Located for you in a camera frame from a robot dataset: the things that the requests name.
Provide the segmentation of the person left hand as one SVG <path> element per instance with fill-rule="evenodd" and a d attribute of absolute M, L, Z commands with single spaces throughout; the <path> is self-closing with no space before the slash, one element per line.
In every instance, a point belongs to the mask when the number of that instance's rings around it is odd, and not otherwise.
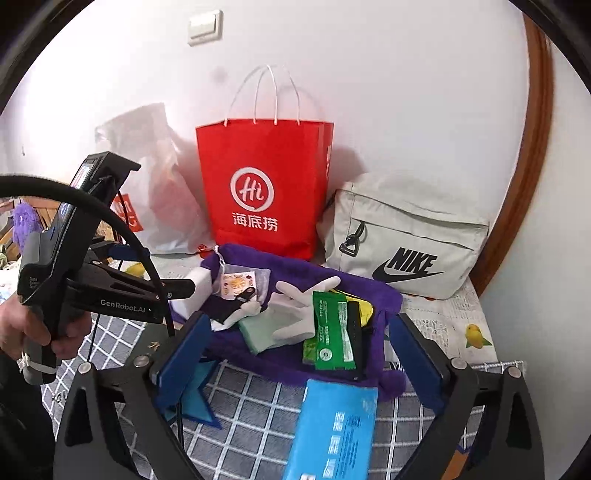
<path fill-rule="evenodd" d="M 60 360 L 69 360 L 76 356 L 86 335 L 92 328 L 91 316 L 83 312 L 72 320 L 64 336 L 52 340 L 43 322 L 18 297 L 12 295 L 1 304 L 1 350 L 13 360 L 21 356 L 23 342 L 29 339 L 41 346 L 51 346 Z"/>

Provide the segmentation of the person left forearm dark sleeve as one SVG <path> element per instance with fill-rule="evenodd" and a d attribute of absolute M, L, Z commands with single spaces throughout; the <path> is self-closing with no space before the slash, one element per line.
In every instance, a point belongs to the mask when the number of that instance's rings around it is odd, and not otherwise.
<path fill-rule="evenodd" d="M 1 352 L 1 478 L 52 479 L 55 437 L 38 386 Z"/>

